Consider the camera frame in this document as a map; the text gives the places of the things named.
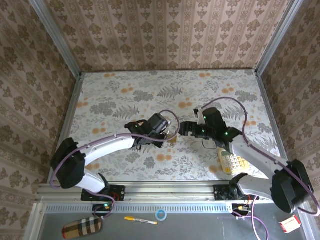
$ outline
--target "yellow marker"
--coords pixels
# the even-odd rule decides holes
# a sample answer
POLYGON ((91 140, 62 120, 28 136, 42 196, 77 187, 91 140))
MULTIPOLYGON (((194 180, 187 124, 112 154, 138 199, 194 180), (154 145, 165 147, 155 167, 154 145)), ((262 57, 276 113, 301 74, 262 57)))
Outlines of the yellow marker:
POLYGON ((148 221, 148 220, 138 219, 138 218, 134 218, 133 216, 126 216, 126 217, 124 217, 124 220, 146 223, 146 224, 154 224, 154 225, 158 224, 157 221, 148 221))

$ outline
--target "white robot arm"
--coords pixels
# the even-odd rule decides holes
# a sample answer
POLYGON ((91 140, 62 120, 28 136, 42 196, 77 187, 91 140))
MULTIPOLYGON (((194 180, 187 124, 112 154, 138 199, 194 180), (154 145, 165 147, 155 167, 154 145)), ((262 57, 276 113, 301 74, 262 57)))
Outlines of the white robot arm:
POLYGON ((94 175, 85 166, 123 149, 141 148, 150 144, 161 148, 167 138, 164 131, 169 125, 166 118, 156 113, 149 120, 130 122, 122 131, 102 139, 77 143, 72 138, 67 138, 54 154, 51 167, 63 189, 79 187, 95 194, 108 195, 111 186, 107 180, 102 174, 99 177, 94 175))
POLYGON ((305 166, 300 161, 287 162, 249 141, 238 129, 227 127, 221 113, 215 107, 200 111, 195 109, 194 113, 198 121, 180 123, 180 135, 188 136, 191 133, 195 138, 212 139, 217 147, 241 156, 268 177, 261 179, 240 173, 224 188, 225 192, 222 194, 225 194, 225 200, 256 195, 273 200, 281 210, 291 214, 309 194, 284 168, 293 172, 311 192, 314 192, 305 166))

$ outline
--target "blue tape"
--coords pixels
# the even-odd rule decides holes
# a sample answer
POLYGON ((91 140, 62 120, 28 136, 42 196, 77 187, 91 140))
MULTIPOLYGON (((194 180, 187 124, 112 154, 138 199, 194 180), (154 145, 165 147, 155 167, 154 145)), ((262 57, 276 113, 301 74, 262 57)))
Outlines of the blue tape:
POLYGON ((162 222, 162 221, 166 220, 166 218, 167 218, 167 213, 165 212, 165 210, 159 209, 159 210, 155 213, 155 218, 156 218, 158 221, 162 222))

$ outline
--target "small black object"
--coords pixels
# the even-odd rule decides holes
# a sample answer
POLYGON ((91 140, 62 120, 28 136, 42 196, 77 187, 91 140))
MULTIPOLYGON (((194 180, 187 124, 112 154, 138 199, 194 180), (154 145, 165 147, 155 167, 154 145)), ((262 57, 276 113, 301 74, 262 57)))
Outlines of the small black object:
POLYGON ((198 118, 198 112, 199 112, 199 110, 198 110, 198 109, 193 109, 193 112, 194 112, 195 117, 198 118))
POLYGON ((229 184, 217 184, 213 186, 214 201, 235 200, 230 191, 229 184))
MULTIPOLYGON (((121 185, 109 185, 109 189, 103 189, 98 194, 107 195, 109 197, 115 198, 114 200, 117 202, 123 202, 125 200, 126 195, 126 187, 121 185)), ((112 202, 111 199, 103 197, 103 196, 95 196, 91 195, 85 189, 82 190, 81 201, 85 202, 112 202)))
MULTIPOLYGON (((288 162, 287 167, 309 186, 312 193, 314 192, 302 162, 295 159, 292 162, 288 162)), ((287 171, 283 169, 275 172, 272 178, 271 197, 275 205, 282 211, 292 214, 296 207, 302 204, 308 196, 307 191, 287 171)))
POLYGON ((108 183, 107 179, 105 178, 105 176, 103 176, 100 172, 98 173, 98 175, 102 178, 102 181, 104 182, 104 189, 102 189, 102 192, 105 191, 109 191, 110 190, 110 184, 108 183))
MULTIPOLYGON (((58 165, 68 154, 78 148, 77 144, 78 143, 75 142, 71 137, 65 139, 61 143, 50 163, 53 170, 56 170, 58 165)), ((85 157, 85 154, 77 151, 61 166, 60 170, 56 174, 56 177, 63 189, 72 188, 81 182, 85 171, 85 157)))
POLYGON ((106 209, 105 204, 93 204, 92 206, 92 214, 95 215, 97 217, 102 217, 105 216, 107 213, 109 213, 111 211, 111 209, 113 208, 113 206, 110 206, 109 209, 106 209))
MULTIPOLYGON (((148 121, 140 120, 136 122, 129 122, 124 125, 124 128, 129 129, 132 134, 139 134, 148 136, 153 139, 164 140, 167 137, 167 134, 163 133, 166 127, 169 125, 165 117, 160 113, 154 114, 148 121)), ((164 142, 158 142, 153 140, 148 140, 142 137, 133 137, 134 143, 132 147, 138 147, 143 145, 153 144, 157 148, 161 148, 164 142)))
POLYGON ((240 173, 229 181, 229 184, 217 184, 213 185, 214 199, 216 201, 227 200, 243 200, 246 199, 246 195, 241 191, 238 186, 238 182, 247 173, 240 173))
MULTIPOLYGON (((232 209, 233 209, 233 212, 236 212, 238 214, 240 214, 241 216, 248 216, 249 214, 249 211, 245 211, 245 210, 239 210, 239 207, 244 207, 246 206, 247 204, 232 204, 232 209)), ((233 216, 235 217, 239 217, 237 214, 235 213, 231 213, 233 216)))
POLYGON ((188 136, 191 132, 191 136, 202 139, 212 139, 215 145, 219 148, 224 148, 230 152, 229 144, 238 135, 242 135, 242 132, 234 127, 227 127, 224 122, 220 111, 216 107, 211 107, 203 112, 205 124, 198 124, 194 121, 184 121, 180 123, 179 134, 182 136, 188 136))

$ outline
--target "red and white box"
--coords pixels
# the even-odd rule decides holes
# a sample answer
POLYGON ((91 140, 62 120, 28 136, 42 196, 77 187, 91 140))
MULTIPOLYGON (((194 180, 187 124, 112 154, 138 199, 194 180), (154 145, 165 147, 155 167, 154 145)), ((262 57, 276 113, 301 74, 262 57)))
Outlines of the red and white box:
POLYGON ((291 233, 301 226, 301 222, 296 215, 293 215, 285 221, 279 222, 279 224, 286 234, 291 233))

